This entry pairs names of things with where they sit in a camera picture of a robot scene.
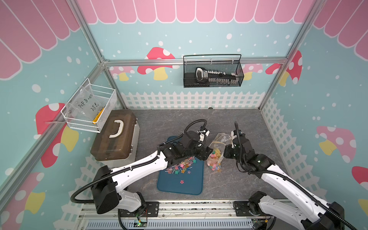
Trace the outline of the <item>candy ziploc bag yellow label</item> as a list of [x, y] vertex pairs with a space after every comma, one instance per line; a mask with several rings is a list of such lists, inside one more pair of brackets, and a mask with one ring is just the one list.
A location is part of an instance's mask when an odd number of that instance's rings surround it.
[[224, 159], [225, 144], [218, 141], [213, 141], [210, 144], [210, 148], [213, 149], [212, 153], [208, 156], [206, 163], [207, 166], [213, 171], [221, 171], [221, 162]]

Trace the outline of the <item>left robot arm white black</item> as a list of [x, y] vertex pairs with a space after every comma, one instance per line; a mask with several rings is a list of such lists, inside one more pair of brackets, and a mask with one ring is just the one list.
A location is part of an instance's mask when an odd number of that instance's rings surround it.
[[98, 214], [107, 213], [117, 207], [129, 212], [142, 210], [145, 202], [141, 193], [129, 193], [125, 188], [154, 172], [180, 165], [189, 158], [205, 160], [212, 149], [205, 145], [208, 130], [187, 131], [177, 140], [159, 146], [153, 154], [129, 165], [109, 169], [101, 167], [91, 187], [93, 203]]

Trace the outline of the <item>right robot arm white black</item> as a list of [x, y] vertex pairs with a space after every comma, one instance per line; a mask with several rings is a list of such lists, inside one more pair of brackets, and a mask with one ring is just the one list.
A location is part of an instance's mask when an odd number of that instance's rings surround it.
[[293, 205], [287, 205], [258, 191], [248, 199], [252, 215], [268, 214], [298, 230], [343, 230], [345, 211], [338, 203], [328, 203], [289, 177], [274, 161], [257, 154], [245, 135], [232, 133], [232, 143], [224, 152], [227, 159], [235, 159], [242, 173], [257, 176], [283, 194]]

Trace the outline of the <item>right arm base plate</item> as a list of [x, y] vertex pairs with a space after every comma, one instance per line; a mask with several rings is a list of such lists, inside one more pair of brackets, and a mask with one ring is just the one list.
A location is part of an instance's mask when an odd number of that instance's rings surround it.
[[248, 200], [234, 201], [233, 208], [237, 217], [271, 218], [271, 215], [263, 213], [260, 208]]

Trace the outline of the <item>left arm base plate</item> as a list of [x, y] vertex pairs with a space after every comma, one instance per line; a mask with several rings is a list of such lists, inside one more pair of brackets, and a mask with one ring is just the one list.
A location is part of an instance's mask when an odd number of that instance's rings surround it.
[[146, 202], [142, 204], [136, 211], [135, 217], [158, 217], [159, 202]]

